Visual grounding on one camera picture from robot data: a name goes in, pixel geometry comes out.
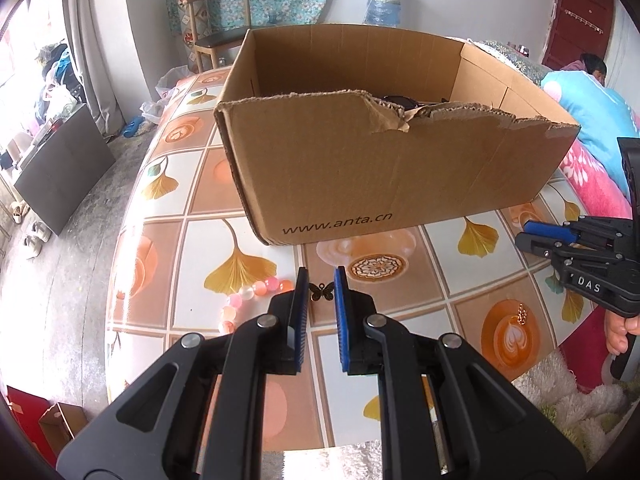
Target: black hair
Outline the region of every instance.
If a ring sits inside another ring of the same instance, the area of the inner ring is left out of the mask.
[[[598,70],[602,75],[607,75],[607,65],[599,56],[585,52],[580,55],[580,61],[584,63],[587,69],[587,74],[593,74]]]

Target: chair seat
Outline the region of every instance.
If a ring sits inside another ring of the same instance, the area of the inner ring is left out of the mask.
[[[196,46],[202,48],[214,48],[222,46],[228,43],[234,43],[236,41],[244,40],[244,35],[249,30],[249,27],[232,28],[231,30],[221,30],[220,32],[214,32],[210,36],[205,38],[199,38],[196,41]]]

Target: white fluffy rug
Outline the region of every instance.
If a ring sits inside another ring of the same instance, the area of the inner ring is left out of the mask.
[[[582,452],[588,466],[609,448],[635,407],[637,384],[604,384],[585,395],[559,351],[513,382]],[[263,457],[267,480],[378,480],[382,478],[380,441],[352,446],[284,452]]]

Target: concrete floor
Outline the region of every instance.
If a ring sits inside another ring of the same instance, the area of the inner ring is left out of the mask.
[[[33,212],[14,224],[0,267],[0,372],[9,386],[78,404],[89,417],[107,405],[104,323],[116,238],[153,132],[109,144],[116,163],[65,231],[40,255],[20,251]]]

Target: metal screw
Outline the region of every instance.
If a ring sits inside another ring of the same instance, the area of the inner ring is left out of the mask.
[[[446,348],[460,348],[462,346],[462,338],[458,334],[445,334],[442,336],[442,344]]]
[[[367,324],[374,328],[380,328],[386,325],[386,317],[382,314],[371,314],[371,316],[367,317]]]
[[[258,326],[260,328],[270,328],[278,322],[278,318],[273,314],[262,314],[258,318]]]
[[[191,332],[190,334],[182,336],[182,339],[180,339],[180,344],[183,348],[196,348],[196,346],[200,345],[201,341],[202,336],[200,336],[200,334]]]

